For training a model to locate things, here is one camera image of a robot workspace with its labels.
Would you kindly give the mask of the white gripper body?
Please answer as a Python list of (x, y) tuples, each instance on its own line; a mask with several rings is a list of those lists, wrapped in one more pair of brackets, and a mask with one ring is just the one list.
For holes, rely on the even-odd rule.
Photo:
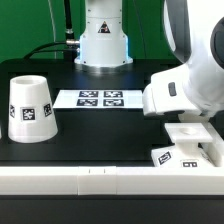
[(186, 96), (183, 80), (188, 74), (186, 68), (173, 68), (155, 73), (142, 95), (145, 116), (165, 115), (177, 112), (200, 115), (201, 111)]

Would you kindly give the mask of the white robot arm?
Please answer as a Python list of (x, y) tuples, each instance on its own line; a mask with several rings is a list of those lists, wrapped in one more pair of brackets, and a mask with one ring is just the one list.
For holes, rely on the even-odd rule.
[[(91, 69), (131, 64), (122, 0), (85, 0), (85, 8), (75, 63)], [(224, 0), (163, 0), (162, 19), (169, 47), (182, 64), (151, 76), (143, 91), (143, 113), (212, 117), (223, 111)]]

